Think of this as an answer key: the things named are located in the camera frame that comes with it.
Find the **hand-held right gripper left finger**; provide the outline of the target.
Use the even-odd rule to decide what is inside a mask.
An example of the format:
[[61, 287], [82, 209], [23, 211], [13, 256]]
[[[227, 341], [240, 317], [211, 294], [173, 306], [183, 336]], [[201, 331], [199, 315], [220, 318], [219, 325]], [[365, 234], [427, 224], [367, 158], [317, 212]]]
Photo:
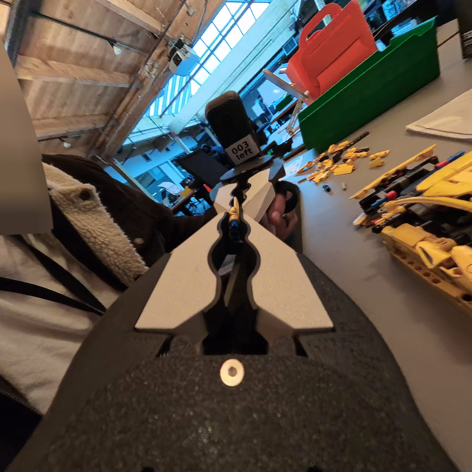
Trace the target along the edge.
[[217, 214], [189, 239], [174, 249], [137, 322], [138, 332], [186, 336], [197, 353], [208, 336], [204, 314], [221, 292], [221, 278], [210, 253], [221, 240]]

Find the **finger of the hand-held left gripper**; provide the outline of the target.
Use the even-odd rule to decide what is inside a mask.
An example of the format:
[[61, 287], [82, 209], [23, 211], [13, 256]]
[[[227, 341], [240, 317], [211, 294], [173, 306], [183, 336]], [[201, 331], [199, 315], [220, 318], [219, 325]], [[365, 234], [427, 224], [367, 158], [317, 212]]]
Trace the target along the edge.
[[240, 207], [241, 220], [251, 218], [260, 222], [268, 210], [276, 194], [269, 174], [269, 171], [260, 171], [248, 179], [249, 188], [245, 191], [245, 200]]
[[213, 206], [217, 214], [228, 213], [232, 207], [232, 192], [236, 189], [237, 183], [218, 183], [213, 189]]

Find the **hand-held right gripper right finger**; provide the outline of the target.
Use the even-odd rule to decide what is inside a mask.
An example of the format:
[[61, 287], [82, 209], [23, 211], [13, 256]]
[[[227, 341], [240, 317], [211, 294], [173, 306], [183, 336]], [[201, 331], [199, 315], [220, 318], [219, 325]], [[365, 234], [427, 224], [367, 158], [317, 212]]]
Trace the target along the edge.
[[251, 217], [244, 222], [249, 228], [246, 241], [256, 253], [255, 271], [248, 280], [256, 331], [273, 345], [280, 338], [333, 330], [298, 253]]

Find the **yellow toy brick car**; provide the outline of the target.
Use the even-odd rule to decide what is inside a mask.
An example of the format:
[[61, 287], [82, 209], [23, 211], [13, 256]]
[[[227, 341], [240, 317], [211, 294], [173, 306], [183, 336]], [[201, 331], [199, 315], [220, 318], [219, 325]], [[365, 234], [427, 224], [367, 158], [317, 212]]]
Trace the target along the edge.
[[356, 192], [355, 226], [378, 234], [388, 253], [472, 316], [472, 153], [440, 160], [435, 145]]

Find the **instruction booklet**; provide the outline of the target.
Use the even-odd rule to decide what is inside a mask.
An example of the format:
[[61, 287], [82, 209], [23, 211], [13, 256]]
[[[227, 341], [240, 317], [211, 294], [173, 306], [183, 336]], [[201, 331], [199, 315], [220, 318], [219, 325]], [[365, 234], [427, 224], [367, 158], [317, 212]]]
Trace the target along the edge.
[[454, 140], [472, 139], [472, 91], [466, 91], [429, 115], [407, 125], [406, 131]]

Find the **grey desk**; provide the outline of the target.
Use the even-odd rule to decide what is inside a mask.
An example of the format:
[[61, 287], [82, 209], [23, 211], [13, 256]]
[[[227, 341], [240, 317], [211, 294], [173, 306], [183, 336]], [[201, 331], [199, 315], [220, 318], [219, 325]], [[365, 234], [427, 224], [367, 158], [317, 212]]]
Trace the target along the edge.
[[[471, 150], [469, 142], [434, 139], [405, 127], [471, 89], [471, 60], [463, 60], [458, 24], [437, 30], [440, 77], [361, 127], [363, 146], [390, 150], [385, 165], [362, 160], [352, 174], [330, 177], [327, 193], [302, 183], [301, 229], [304, 254], [364, 311], [401, 367], [430, 429], [461, 471], [471, 471], [471, 320], [423, 280], [393, 260], [378, 235], [357, 230], [361, 213], [349, 197], [421, 150], [436, 144], [441, 159]], [[343, 191], [341, 183], [347, 190]]]

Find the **person's left hand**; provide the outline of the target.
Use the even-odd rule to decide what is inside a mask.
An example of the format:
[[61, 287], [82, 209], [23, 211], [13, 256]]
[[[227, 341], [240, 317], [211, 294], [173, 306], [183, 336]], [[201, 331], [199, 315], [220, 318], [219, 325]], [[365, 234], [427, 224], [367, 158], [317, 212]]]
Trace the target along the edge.
[[292, 192], [277, 193], [266, 211], [268, 229], [282, 241], [290, 237], [298, 223], [295, 209], [288, 212], [286, 202], [292, 198]]

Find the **wooden articulated stand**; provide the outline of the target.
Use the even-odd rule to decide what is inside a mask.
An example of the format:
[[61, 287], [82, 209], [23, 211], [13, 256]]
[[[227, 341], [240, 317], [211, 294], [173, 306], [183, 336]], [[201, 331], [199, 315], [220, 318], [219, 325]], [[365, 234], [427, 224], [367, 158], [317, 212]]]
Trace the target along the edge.
[[298, 85], [288, 83], [282, 80], [280, 77], [278, 77], [267, 69], [263, 69], [263, 74], [267, 80], [269, 80], [271, 83], [278, 86], [283, 91], [287, 92], [288, 95], [294, 98], [291, 103], [287, 104], [287, 106], [280, 110], [280, 112], [276, 114], [274, 118], [270, 121], [270, 124], [272, 125], [291, 111], [291, 117], [289, 121], [285, 123], [285, 132], [287, 133], [288, 137], [293, 138], [299, 132], [300, 126], [296, 126], [298, 122], [298, 115], [302, 111], [302, 108], [307, 102], [307, 100], [309, 99], [310, 93], [309, 91], [303, 92], [302, 88]]

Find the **white hanging ceiling unit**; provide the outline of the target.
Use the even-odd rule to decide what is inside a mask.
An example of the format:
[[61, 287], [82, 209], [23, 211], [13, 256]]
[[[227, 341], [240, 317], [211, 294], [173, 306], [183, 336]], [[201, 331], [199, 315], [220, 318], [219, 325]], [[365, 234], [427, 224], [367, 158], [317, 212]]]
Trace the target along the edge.
[[168, 70], [172, 72], [172, 74], [176, 74], [178, 67], [183, 61], [187, 60], [191, 56], [191, 52], [191, 48], [185, 39], [179, 38], [169, 48]]

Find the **pile of yellow bricks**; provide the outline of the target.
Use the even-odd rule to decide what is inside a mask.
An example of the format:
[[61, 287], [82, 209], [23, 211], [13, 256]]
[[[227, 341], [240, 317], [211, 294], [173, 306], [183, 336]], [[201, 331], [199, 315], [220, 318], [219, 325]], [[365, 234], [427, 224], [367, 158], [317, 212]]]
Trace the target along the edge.
[[348, 149], [348, 142], [332, 144], [327, 151], [304, 164], [296, 174], [299, 177], [297, 183], [308, 181], [319, 184], [330, 176], [351, 174], [359, 159], [368, 159], [370, 165], [380, 167], [384, 164], [384, 158], [390, 154], [390, 150], [371, 153], [369, 147], [358, 147], [357, 144]]

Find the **person's fleece-lined jacket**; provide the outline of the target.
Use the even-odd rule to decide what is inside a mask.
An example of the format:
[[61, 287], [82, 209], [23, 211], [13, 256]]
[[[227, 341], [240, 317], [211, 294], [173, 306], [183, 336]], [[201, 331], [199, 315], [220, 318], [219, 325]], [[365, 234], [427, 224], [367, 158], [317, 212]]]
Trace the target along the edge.
[[83, 157], [42, 154], [55, 235], [91, 271], [119, 290], [143, 275], [167, 248], [173, 215]]

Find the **red plastic tote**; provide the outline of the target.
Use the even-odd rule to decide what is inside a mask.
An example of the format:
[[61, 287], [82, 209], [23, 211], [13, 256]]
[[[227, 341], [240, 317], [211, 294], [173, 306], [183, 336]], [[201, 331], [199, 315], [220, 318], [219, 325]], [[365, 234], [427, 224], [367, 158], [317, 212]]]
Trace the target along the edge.
[[359, 2], [329, 3], [302, 29], [285, 73], [309, 106], [377, 51]]

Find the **green storage bin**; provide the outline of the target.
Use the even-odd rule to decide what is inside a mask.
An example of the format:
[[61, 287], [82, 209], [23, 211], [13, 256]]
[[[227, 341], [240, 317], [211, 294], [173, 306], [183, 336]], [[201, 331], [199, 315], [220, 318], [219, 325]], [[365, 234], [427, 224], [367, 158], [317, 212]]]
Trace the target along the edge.
[[391, 39], [298, 115], [306, 150], [321, 153], [440, 76], [436, 17]]

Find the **person's white sweater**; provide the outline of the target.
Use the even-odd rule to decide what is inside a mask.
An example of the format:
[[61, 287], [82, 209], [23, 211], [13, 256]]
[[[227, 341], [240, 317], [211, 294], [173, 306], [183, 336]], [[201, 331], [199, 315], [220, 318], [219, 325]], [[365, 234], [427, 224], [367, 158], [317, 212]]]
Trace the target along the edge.
[[[1, 277], [77, 299], [11, 236], [0, 239]], [[39, 414], [49, 409], [69, 364], [100, 317], [36, 297], [1, 291], [1, 376]]]

